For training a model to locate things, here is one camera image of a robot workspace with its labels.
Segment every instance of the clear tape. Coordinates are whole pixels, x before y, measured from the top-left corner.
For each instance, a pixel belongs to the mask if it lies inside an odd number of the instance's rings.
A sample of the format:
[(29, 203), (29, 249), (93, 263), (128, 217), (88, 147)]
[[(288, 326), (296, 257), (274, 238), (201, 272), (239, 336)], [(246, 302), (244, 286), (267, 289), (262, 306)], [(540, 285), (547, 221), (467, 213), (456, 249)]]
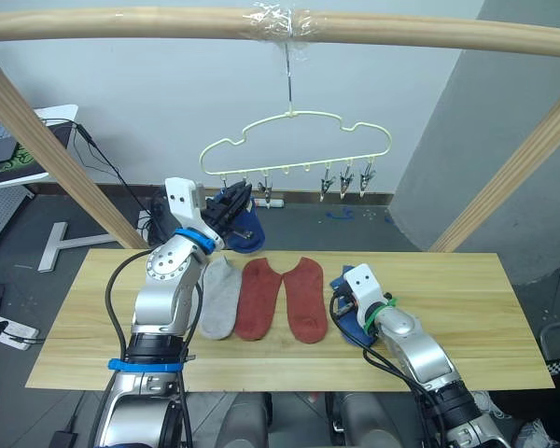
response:
[(281, 7), (256, 2), (256, 12), (243, 17), (249, 20), (251, 30), (245, 37), (253, 40), (272, 40), (275, 42), (289, 42), (314, 32), (312, 18), (308, 9)]

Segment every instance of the electrical outlet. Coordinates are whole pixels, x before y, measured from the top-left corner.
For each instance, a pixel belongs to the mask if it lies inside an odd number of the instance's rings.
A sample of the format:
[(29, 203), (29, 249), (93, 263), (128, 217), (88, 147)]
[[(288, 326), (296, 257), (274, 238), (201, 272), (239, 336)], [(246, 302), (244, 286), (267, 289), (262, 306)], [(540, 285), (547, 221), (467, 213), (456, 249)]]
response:
[[(0, 317), (0, 322), (8, 322), (6, 331), (21, 338), (33, 339), (36, 338), (39, 334), (39, 330), (27, 327), (26, 325), (15, 322), (14, 320)], [(13, 341), (10, 338), (10, 336), (2, 333), (0, 334), (0, 343), (5, 343), (6, 345), (10, 345), (11, 347), (15, 347), (19, 350), (27, 350), (30, 347), (30, 344), (28, 343), (19, 343), (17, 341)]]

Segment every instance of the wooden table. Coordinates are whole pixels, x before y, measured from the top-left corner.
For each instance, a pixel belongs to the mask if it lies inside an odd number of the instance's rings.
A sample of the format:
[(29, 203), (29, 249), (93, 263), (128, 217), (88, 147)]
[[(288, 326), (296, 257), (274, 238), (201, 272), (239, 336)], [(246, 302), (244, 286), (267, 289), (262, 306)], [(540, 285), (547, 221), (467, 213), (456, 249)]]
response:
[[(27, 382), (28, 387), (94, 389), (105, 387), (107, 361), (118, 356), (118, 341), (104, 307), (104, 289), (112, 271), (134, 250), (92, 249), (58, 313)], [(418, 315), (424, 328), (446, 349), (470, 389), (553, 387), (538, 346), (495, 254), (285, 252), (245, 256), (225, 253), (242, 268), (267, 257), (279, 273), (301, 256), (324, 269), (327, 306), (329, 281), (344, 264), (368, 263), (384, 291), (399, 307)], [(113, 303), (121, 325), (130, 327), (137, 292), (145, 282), (145, 259), (119, 277)], [(380, 351), (386, 350), (380, 343)], [(361, 351), (346, 343), (329, 322), (320, 343), (297, 341), (287, 322), (284, 286), (280, 288), (272, 328), (261, 341), (232, 335), (209, 341), (196, 332), (185, 367), (191, 391), (399, 391), (404, 383), (376, 370)]]

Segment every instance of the wooden pole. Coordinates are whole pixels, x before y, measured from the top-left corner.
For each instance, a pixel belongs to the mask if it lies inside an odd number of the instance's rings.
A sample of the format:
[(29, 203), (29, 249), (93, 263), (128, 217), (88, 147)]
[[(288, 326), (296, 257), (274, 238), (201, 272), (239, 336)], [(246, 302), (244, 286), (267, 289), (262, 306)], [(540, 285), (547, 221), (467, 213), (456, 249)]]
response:
[(147, 248), (124, 216), (91, 182), (0, 69), (0, 122), (78, 204), (126, 248)]
[(429, 250), (456, 250), (559, 146), (560, 99)]
[(287, 33), (286, 12), (261, 8), (108, 7), (0, 12), (0, 40), (75, 37), (344, 42), (486, 49), (560, 57), (560, 29), (545, 26), (392, 14), (298, 9)]

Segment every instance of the white wall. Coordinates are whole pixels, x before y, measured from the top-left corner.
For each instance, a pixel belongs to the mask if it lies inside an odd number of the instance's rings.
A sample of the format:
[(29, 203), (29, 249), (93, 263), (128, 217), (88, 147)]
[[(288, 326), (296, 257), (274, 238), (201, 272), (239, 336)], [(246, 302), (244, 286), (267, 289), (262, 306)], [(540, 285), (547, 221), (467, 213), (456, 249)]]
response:
[[(81, 1), (67, 7), (132, 6), (149, 2)], [(475, 18), (483, 0), (304, 1), (291, 7)], [(186, 1), (159, 5), (190, 6)], [(252, 2), (218, 0), (215, 6)], [(57, 0), (0, 0), (1, 10), (64, 7)], [(440, 98), (460, 51), (313, 44), (293, 61), (300, 109), (322, 109), (347, 123), (377, 122), (394, 137), (376, 162), (370, 191), (394, 192)], [(130, 183), (160, 184), (171, 175), (206, 186), (198, 156), (219, 138), (238, 138), (249, 122), (287, 110), (282, 51), (272, 43), (174, 39), (76, 39), (0, 43), (0, 64), (34, 107), (79, 105), (83, 122)], [(221, 147), (208, 167), (230, 169), (373, 152), (383, 137), (345, 134), (334, 122), (299, 118), (252, 134), (243, 147)], [(356, 173), (363, 167), (356, 165)], [(114, 179), (88, 170), (98, 182)], [(323, 168), (277, 173), (275, 189), (317, 190)]]

